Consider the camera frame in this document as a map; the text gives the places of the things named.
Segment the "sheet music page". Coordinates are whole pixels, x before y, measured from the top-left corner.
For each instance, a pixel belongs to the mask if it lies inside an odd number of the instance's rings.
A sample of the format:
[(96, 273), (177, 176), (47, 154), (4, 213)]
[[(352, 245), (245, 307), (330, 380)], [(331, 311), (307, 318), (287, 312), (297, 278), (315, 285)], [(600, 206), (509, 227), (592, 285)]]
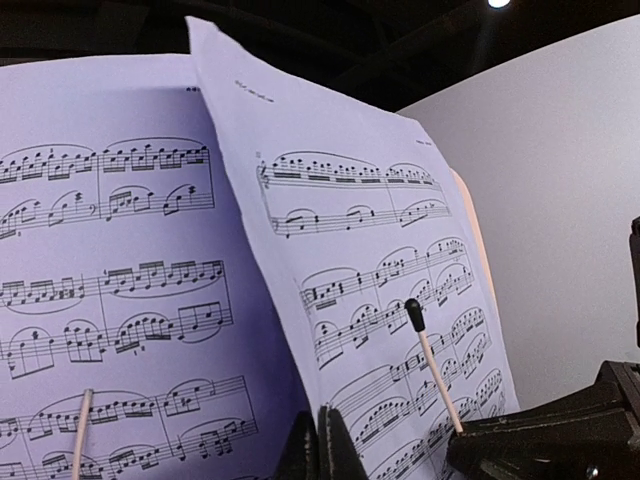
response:
[(280, 71), (189, 18), (190, 56), (253, 256), (313, 408), (371, 479), (452, 479), (453, 426), (517, 409), (463, 196), (422, 126)]
[(1, 475), (270, 479), (307, 406), (188, 57), (1, 70)]

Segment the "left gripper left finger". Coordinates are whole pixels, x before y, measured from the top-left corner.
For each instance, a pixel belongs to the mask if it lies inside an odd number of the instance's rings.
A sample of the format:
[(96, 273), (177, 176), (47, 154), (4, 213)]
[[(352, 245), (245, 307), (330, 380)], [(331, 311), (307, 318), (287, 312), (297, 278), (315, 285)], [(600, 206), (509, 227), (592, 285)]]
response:
[(299, 412), (292, 424), (273, 479), (318, 480), (319, 478), (319, 436), (316, 425), (310, 412)]

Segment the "pink perforated music stand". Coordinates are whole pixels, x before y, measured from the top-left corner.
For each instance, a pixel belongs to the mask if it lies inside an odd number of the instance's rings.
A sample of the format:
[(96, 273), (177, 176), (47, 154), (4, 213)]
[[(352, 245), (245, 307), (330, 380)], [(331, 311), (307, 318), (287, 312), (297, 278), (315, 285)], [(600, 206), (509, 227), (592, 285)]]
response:
[[(444, 385), (442, 385), (442, 383), (441, 383), (441, 374), (440, 374), (439, 368), (438, 368), (438, 366), (436, 364), (436, 360), (435, 360), (435, 357), (434, 357), (434, 354), (433, 354), (433, 349), (432, 349), (432, 347), (431, 347), (431, 345), (429, 343), (429, 340), (428, 340), (428, 335), (427, 335), (427, 331), (426, 331), (426, 323), (425, 323), (424, 315), (422, 313), (422, 308), (421, 308), (419, 302), (417, 300), (415, 300), (415, 299), (412, 299), (412, 298), (406, 300), (406, 302), (404, 304), (404, 307), (405, 307), (406, 313), (407, 313), (407, 315), (408, 315), (408, 317), (409, 317), (409, 319), (411, 321), (411, 325), (412, 325), (415, 333), (417, 334), (417, 336), (419, 338), (419, 343), (420, 343), (421, 348), (423, 350), (425, 361), (426, 361), (426, 363), (427, 363), (427, 365), (428, 365), (428, 367), (430, 369), (430, 372), (431, 372), (434, 380), (436, 382), (438, 382), (438, 384), (439, 384), (439, 393), (440, 393), (440, 389), (441, 388), (446, 388), (446, 387)], [(280, 320), (279, 320), (279, 323), (280, 323), (281, 331), (282, 331), (282, 333), (284, 335), (284, 331), (283, 331), (283, 328), (282, 328)], [(292, 361), (293, 361), (293, 363), (295, 365), (295, 368), (297, 370), (297, 374), (298, 374), (298, 377), (299, 377), (299, 380), (300, 380), (300, 384), (301, 384), (301, 387), (302, 387), (303, 380), (302, 380), (302, 378), (300, 376), (300, 373), (298, 371), (298, 367), (297, 367), (296, 362), (294, 360), (294, 356), (293, 356), (293, 354), (291, 352), (291, 349), (289, 347), (289, 344), (288, 344), (288, 341), (287, 341), (285, 335), (284, 335), (284, 339), (285, 339), (287, 347), (289, 349)]]

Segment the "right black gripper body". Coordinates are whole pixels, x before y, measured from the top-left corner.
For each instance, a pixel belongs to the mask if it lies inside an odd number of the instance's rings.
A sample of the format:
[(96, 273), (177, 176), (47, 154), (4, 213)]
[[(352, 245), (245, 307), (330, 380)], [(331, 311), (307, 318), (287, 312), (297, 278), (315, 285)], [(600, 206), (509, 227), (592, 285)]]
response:
[(613, 432), (622, 437), (608, 448), (608, 466), (599, 466), (598, 479), (639, 478), (639, 364), (606, 361), (598, 380), (611, 380), (621, 394), (623, 422)]

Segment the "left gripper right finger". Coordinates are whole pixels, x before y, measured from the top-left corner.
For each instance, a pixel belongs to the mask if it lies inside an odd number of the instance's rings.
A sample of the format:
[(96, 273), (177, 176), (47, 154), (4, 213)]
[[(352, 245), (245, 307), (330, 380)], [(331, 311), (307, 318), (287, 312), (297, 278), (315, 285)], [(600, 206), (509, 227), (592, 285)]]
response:
[(323, 406), (318, 414), (319, 478), (321, 480), (367, 480), (367, 474), (341, 413)]

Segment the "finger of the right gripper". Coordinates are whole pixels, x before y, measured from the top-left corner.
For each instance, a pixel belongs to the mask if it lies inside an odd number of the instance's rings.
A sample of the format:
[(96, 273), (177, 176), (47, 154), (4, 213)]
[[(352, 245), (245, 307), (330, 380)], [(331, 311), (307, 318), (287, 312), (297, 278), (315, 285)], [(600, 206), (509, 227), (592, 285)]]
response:
[(630, 406), (623, 399), (560, 399), (465, 422), (448, 464), (468, 479), (628, 479)]

